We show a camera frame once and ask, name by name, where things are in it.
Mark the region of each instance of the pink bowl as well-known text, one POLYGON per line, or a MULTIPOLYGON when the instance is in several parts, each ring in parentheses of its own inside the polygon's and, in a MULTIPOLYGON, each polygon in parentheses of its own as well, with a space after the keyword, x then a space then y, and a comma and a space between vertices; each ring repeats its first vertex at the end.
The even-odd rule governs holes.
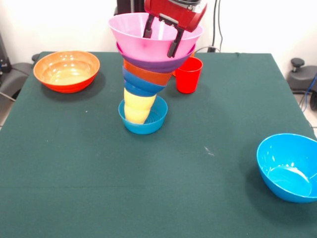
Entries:
POLYGON ((201 26, 193 32, 185 31, 175 57, 169 58, 167 52, 176 38, 177 30, 164 24, 162 38, 159 40, 160 21, 155 17, 151 39, 143 38, 148 16, 144 12, 126 13, 109 20, 110 28, 126 56, 148 62, 177 60, 188 54, 204 31, 201 26))

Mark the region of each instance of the orange bowl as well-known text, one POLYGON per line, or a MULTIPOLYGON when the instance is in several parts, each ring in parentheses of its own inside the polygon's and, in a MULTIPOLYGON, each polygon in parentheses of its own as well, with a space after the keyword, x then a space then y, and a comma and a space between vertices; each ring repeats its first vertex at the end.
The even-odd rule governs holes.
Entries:
POLYGON ((166 86, 169 79, 172 76, 172 73, 156 73, 152 71, 148 71, 142 68, 139 68, 137 66, 134 66, 133 64, 129 63, 127 60, 123 60, 123 66, 124 68, 129 71, 131 74, 148 81, 153 84, 166 86))
POLYGON ((48 88, 60 93, 76 93, 90 85, 100 68, 98 58, 82 51, 49 54, 34 66, 34 76, 48 88))

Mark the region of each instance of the plastic bowl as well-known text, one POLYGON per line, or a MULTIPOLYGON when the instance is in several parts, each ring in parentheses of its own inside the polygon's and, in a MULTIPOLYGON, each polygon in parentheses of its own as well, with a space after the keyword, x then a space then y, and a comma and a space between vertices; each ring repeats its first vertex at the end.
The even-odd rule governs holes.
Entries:
POLYGON ((60 93, 76 93, 95 79, 100 68, 96 56, 89 52, 65 51, 49 54, 34 66, 35 77, 60 93))
POLYGON ((171 73, 174 72, 177 68, 183 65, 183 63, 190 57, 194 52, 196 45, 194 45, 190 51, 182 58, 170 60, 170 61, 156 61, 149 62, 144 60, 138 60, 134 57, 128 57, 121 49, 120 45, 117 43, 117 48, 122 57, 130 62, 131 64, 146 69, 148 71, 157 72, 157 73, 171 73))
POLYGON ((193 32, 185 31, 174 58, 167 56, 171 43, 175 40, 177 30, 166 24, 163 26, 162 39, 159 40, 160 21, 154 18, 152 37, 143 38, 143 32, 149 14, 146 12, 126 13, 112 17, 109 20, 110 28, 128 57, 148 62, 173 61, 184 57, 195 45, 203 33, 198 26, 193 32))
POLYGON ((118 109, 124 126, 130 132, 140 135, 146 135, 154 133, 162 127, 167 115, 168 106, 163 98, 157 96, 151 108, 150 114, 144 124, 134 124, 125 119, 124 100, 121 101, 118 109))
POLYGON ((317 142, 296 134, 276 134, 258 147, 257 160, 266 185, 279 198, 295 203, 317 201, 317 142))
POLYGON ((146 69, 139 68, 129 63, 127 60, 123 60, 124 68, 135 76, 161 86, 166 86, 169 79, 172 77, 172 73, 156 73, 148 71, 146 69))
POLYGON ((125 80, 124 86, 126 90, 134 95, 141 97, 150 97, 154 96, 165 88, 165 86, 147 82, 131 74, 124 67, 122 67, 122 72, 125 80))

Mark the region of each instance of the yellow cup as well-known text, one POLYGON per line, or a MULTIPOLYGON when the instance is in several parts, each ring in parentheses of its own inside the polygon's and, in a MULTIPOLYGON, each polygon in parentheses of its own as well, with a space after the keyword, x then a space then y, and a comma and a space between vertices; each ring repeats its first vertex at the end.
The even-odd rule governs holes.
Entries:
POLYGON ((135 124, 143 124, 148 118, 156 95, 140 97, 129 93, 124 88, 124 114, 125 118, 135 124))

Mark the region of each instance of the small blue bowl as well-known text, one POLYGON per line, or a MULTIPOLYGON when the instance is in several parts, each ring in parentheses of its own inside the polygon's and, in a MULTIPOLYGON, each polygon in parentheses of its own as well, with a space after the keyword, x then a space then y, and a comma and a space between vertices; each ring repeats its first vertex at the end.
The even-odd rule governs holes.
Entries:
POLYGON ((259 145, 257 160, 264 182, 276 196, 295 203, 317 201, 317 141, 276 134, 259 145))
POLYGON ((159 130, 165 120, 168 111, 166 101, 160 96, 156 96, 156 99, 151 108, 150 114, 144 124, 134 124, 125 119, 124 115, 124 100, 119 105, 119 114, 125 127, 132 133, 139 135, 147 135, 159 130))
POLYGON ((141 97, 154 96, 158 92, 162 91, 165 86, 157 85, 145 81, 134 74, 131 74, 124 67, 122 67, 122 73, 124 77, 124 86, 128 92, 141 97))

